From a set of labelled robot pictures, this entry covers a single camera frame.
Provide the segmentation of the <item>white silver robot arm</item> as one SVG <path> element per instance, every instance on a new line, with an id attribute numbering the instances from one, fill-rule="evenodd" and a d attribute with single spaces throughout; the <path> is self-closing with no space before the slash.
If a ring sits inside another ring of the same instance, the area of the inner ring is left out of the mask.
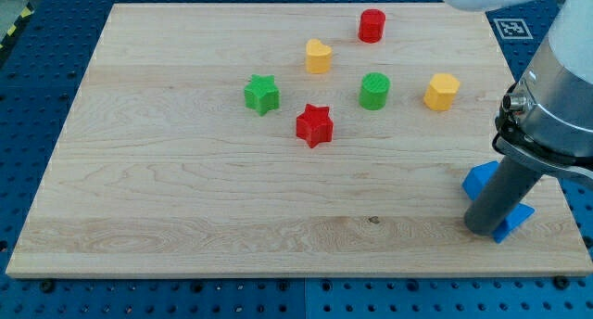
<path id="1" fill-rule="evenodd" d="M 443 0 L 491 11 L 533 0 Z M 592 186 L 592 0 L 565 0 L 504 97 L 494 148 L 535 172 Z"/>

